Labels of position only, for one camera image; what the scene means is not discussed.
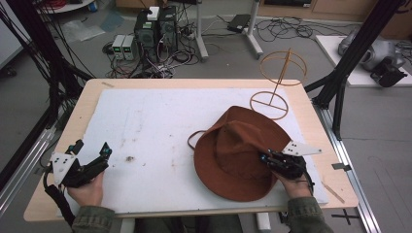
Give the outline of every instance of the white paper sheet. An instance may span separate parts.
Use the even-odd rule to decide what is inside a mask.
[[[118,214],[286,206],[288,196],[281,183],[254,202],[240,203],[216,195],[197,177],[193,151],[187,144],[190,134],[211,127],[230,106],[250,108],[251,96],[262,90],[273,91],[252,88],[104,90],[78,155],[84,165],[98,156],[105,142],[113,150],[105,172],[103,206]],[[277,93],[288,99],[283,89]],[[288,115],[276,122],[293,140],[304,143],[292,106]],[[305,156],[305,159],[316,184],[315,197],[318,202],[327,203],[312,158]],[[68,199],[76,212],[77,204]]]

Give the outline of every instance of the wire hat stand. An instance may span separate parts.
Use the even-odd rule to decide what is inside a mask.
[[[263,70],[263,62],[268,61],[268,60],[273,60],[273,59],[285,60],[283,68],[282,68],[282,72],[278,80],[268,77]],[[301,81],[298,81],[297,83],[284,84],[282,83],[282,81],[288,70],[290,62],[299,68],[299,70],[303,74],[303,78]],[[274,51],[266,55],[263,58],[263,60],[260,62],[260,71],[264,75],[265,78],[275,83],[276,86],[272,92],[271,91],[260,91],[254,94],[250,100],[251,109],[256,112],[265,111],[267,113],[267,109],[270,108],[271,114],[273,115],[269,116],[269,118],[271,118],[272,120],[281,119],[288,114],[289,105],[288,105],[288,102],[281,95],[276,93],[276,90],[278,89],[279,85],[293,86],[293,85],[301,84],[303,81],[305,81],[306,73],[307,73],[306,62],[298,54],[292,52],[292,49],[289,49],[287,51]]]

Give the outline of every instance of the electronic equipment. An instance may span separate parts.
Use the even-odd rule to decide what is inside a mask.
[[[158,62],[157,45],[159,42],[158,21],[148,20],[148,11],[142,11],[137,15],[134,26],[134,35],[141,58],[149,58],[151,62]]]
[[[127,35],[124,38],[123,44],[121,45],[121,50],[123,51],[124,60],[134,60],[136,58],[137,46],[134,36]]]
[[[227,26],[227,30],[242,33],[243,29],[248,25],[249,19],[251,19],[251,15],[248,14],[236,15]]]
[[[123,41],[125,37],[126,36],[124,35],[118,35],[115,41],[112,43],[112,49],[113,49],[113,52],[115,53],[115,58],[117,60],[124,59],[123,51],[121,50],[121,45],[123,45]]]
[[[80,187],[90,183],[109,167],[108,161],[112,154],[112,150],[105,143],[97,158],[87,165],[81,166],[77,154],[83,145],[83,141],[78,140],[75,145],[70,145],[65,153],[54,152],[51,155],[51,163],[46,167],[43,177],[45,192],[57,204],[61,214],[70,226],[73,224],[75,216],[70,210],[70,205],[61,185],[63,184],[65,187]],[[48,175],[51,172],[53,172],[54,184],[48,185]]]
[[[149,7],[148,20],[156,21],[158,19],[159,7]]]
[[[171,6],[160,11],[160,34],[163,41],[163,50],[174,52],[178,50],[176,7]]]
[[[341,41],[338,46],[339,55],[343,55],[348,47],[352,44],[358,30],[352,30],[351,33]],[[399,82],[406,74],[399,71],[399,68],[405,63],[402,57],[402,50],[395,46],[391,41],[375,40],[367,52],[360,60],[361,67],[371,72],[370,77],[382,87],[391,87]]]
[[[260,155],[260,161],[267,166],[290,180],[300,178],[306,171],[306,161],[301,156],[286,155],[280,152],[271,151],[271,156],[266,154]]]

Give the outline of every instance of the black strap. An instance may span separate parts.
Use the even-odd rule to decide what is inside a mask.
[[[55,204],[57,204],[58,209],[60,209],[64,219],[67,221],[67,223],[69,223],[70,226],[72,226],[73,221],[75,220],[75,216],[70,210],[69,203],[67,202],[64,194],[61,193],[54,185],[49,185],[48,187],[46,187],[45,192],[54,200]]]

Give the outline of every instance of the hat brim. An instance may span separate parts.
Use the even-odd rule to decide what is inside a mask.
[[[194,149],[194,168],[200,180],[214,193],[234,201],[255,201],[264,197],[276,182],[274,175],[254,180],[232,176],[225,172],[216,159],[218,130],[226,122],[238,120],[261,129],[268,149],[282,150],[291,140],[289,135],[273,120],[254,111],[231,107],[198,140]]]

